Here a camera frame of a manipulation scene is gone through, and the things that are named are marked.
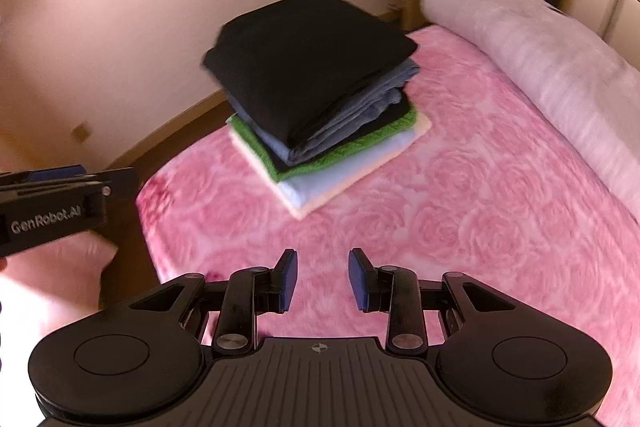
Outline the green folded towel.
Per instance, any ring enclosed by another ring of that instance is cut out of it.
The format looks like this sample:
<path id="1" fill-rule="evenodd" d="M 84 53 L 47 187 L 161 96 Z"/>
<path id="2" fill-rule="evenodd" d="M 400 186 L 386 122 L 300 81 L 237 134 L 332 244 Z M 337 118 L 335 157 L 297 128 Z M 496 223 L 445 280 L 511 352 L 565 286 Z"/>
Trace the green folded towel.
<path id="1" fill-rule="evenodd" d="M 292 176 L 317 172 L 333 166 L 348 156 L 363 152 L 395 134 L 412 128 L 417 120 L 418 110 L 405 96 L 399 103 L 385 109 L 377 120 L 365 124 L 326 152 L 293 167 L 285 165 L 240 116 L 233 114 L 228 119 L 228 125 L 257 156 L 269 178 L 274 182 L 281 182 Z"/>

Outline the white folded cloth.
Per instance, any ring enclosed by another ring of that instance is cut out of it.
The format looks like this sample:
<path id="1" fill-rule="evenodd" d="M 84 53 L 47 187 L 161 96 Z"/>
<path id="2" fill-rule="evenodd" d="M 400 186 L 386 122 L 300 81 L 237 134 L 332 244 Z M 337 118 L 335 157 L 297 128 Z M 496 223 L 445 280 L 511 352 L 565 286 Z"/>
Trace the white folded cloth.
<path id="1" fill-rule="evenodd" d="M 302 220 L 343 193 L 352 184 L 404 153 L 431 127 L 431 121 L 419 113 L 412 128 L 386 138 L 380 144 L 337 161 L 330 167 L 313 173 L 296 174 L 290 179 L 278 182 L 271 179 L 265 164 L 238 132 L 229 129 L 229 135 L 234 147 L 285 205 L 288 212 L 295 219 Z"/>

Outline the grey-blue folded garment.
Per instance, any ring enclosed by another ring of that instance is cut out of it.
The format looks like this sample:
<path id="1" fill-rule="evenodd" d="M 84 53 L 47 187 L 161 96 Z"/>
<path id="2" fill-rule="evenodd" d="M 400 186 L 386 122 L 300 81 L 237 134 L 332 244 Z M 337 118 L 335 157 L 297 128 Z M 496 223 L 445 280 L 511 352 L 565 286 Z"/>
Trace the grey-blue folded garment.
<path id="1" fill-rule="evenodd" d="M 420 70 L 415 61 L 405 60 L 396 68 L 376 80 L 366 90 L 363 99 L 347 102 L 341 112 L 333 116 L 310 138 L 296 146 L 285 145 L 272 133 L 255 124 L 244 109 L 235 112 L 268 147 L 270 157 L 279 168 L 291 169 L 310 161 L 349 140 L 382 129 L 408 114 L 410 103 L 405 94 L 407 82 Z"/>

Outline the black garment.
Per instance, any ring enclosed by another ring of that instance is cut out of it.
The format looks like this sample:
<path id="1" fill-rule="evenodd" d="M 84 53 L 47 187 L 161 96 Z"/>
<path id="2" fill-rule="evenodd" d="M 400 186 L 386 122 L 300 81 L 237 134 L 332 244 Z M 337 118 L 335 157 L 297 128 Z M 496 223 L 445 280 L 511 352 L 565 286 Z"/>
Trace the black garment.
<path id="1" fill-rule="evenodd" d="M 344 0 L 280 0 L 225 23 L 203 65 L 260 130 L 294 148 L 417 47 Z"/>

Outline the light pink rolled blanket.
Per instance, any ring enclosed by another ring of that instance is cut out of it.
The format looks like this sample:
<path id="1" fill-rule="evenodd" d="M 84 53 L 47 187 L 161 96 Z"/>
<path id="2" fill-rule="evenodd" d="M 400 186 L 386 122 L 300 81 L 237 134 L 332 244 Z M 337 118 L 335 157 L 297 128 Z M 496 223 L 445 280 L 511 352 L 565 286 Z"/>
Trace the light pink rolled blanket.
<path id="1" fill-rule="evenodd" d="M 637 69 L 544 0 L 421 0 L 421 10 L 487 54 L 638 215 Z"/>

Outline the pink rose blanket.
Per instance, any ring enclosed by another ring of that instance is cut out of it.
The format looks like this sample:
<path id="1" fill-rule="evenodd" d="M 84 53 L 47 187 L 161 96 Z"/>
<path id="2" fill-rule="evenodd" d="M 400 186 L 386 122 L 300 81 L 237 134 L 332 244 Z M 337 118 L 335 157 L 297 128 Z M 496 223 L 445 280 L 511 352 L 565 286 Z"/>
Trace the pink rose blanket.
<path id="1" fill-rule="evenodd" d="M 431 129 L 304 219 L 218 130 L 171 159 L 137 199 L 158 277 L 223 280 L 298 254 L 288 313 L 258 329 L 284 337 L 383 336 L 360 312 L 347 255 L 425 280 L 460 271 L 597 339 L 614 372 L 609 426 L 639 421 L 639 228 L 489 58 L 452 32 L 414 34 L 409 82 Z"/>

